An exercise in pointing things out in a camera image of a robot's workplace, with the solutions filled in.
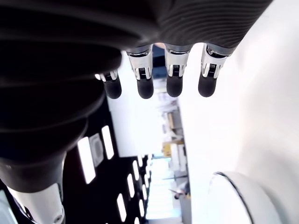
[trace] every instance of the black fingertip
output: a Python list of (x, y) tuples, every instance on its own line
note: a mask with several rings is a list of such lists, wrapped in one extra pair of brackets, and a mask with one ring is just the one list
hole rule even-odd
[(121, 96), (121, 81), (120, 77), (117, 76), (116, 80), (103, 82), (106, 94), (111, 99), (117, 99)]
[(137, 80), (138, 93), (143, 99), (149, 99), (154, 94), (153, 78)]
[(183, 77), (167, 76), (166, 89), (171, 97), (178, 97), (183, 89)]
[(214, 94), (216, 88), (217, 79), (214, 77), (203, 77), (200, 73), (198, 82), (198, 92), (203, 97), (210, 97)]

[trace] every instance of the white wall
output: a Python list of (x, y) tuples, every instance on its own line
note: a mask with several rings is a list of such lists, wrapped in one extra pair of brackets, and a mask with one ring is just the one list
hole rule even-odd
[(192, 221), (205, 223), (214, 171), (234, 170), (268, 193), (284, 224), (299, 219), (299, 2), (275, 0), (226, 61), (215, 94), (197, 91), (202, 44), (193, 47), (179, 101)]
[(120, 157), (159, 153), (162, 149), (162, 125), (156, 106), (158, 99), (142, 99), (128, 56), (122, 53), (118, 69), (122, 94), (108, 98)]

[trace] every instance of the fluorescent light panel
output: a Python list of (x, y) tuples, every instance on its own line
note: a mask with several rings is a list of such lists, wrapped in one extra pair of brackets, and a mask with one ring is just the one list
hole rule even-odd
[(144, 216), (144, 207), (143, 207), (143, 202), (142, 199), (139, 200), (139, 211), (140, 211), (140, 216)]
[(139, 171), (138, 171), (138, 166), (137, 166), (137, 161), (133, 161), (133, 170), (134, 170), (134, 175), (135, 175), (135, 180), (139, 180)]
[(139, 223), (139, 218), (138, 218), (138, 217), (135, 218), (134, 224), (140, 224), (140, 223)]
[(143, 199), (146, 200), (148, 198), (148, 195), (146, 193), (145, 185), (142, 185), (142, 193), (143, 193)]
[(138, 158), (139, 167), (142, 167), (143, 166), (142, 157), (139, 155), (137, 156), (137, 158)]
[(146, 174), (144, 175), (144, 182), (145, 182), (146, 188), (149, 188), (149, 180), (148, 180), (148, 176)]
[(110, 160), (114, 155), (114, 151), (113, 151), (109, 126), (105, 126), (102, 128), (102, 135), (103, 135), (103, 139), (104, 139), (107, 158)]
[(95, 178), (95, 170), (93, 166), (93, 157), (90, 150), (88, 137), (84, 137), (78, 141), (78, 151), (85, 182), (86, 184), (89, 184)]
[(133, 178), (132, 178), (131, 174), (128, 175), (127, 181), (128, 181), (128, 187), (129, 187), (130, 196), (132, 198), (132, 197), (134, 197), (135, 190), (134, 190)]
[(118, 206), (118, 210), (120, 212), (121, 221), (125, 222), (127, 213), (126, 213), (125, 204), (123, 202), (122, 194), (119, 194), (117, 197), (117, 206)]

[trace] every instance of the white cylindrical part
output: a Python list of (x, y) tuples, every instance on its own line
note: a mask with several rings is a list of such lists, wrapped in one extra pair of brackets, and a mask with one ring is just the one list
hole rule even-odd
[(64, 208), (61, 203), (58, 184), (35, 193), (23, 193), (8, 188), (11, 195), (30, 212), (33, 221), (38, 224), (61, 224), (64, 220)]

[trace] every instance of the metal bracket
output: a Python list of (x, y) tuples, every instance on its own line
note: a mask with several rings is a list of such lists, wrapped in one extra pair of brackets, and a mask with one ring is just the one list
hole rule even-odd
[(132, 66), (132, 69), (135, 73), (135, 77), (137, 80), (145, 77), (146, 79), (150, 79), (152, 75), (153, 69), (153, 52), (152, 45), (149, 45), (149, 48), (146, 51), (140, 53), (130, 53), (127, 52), (129, 56), (129, 60)]

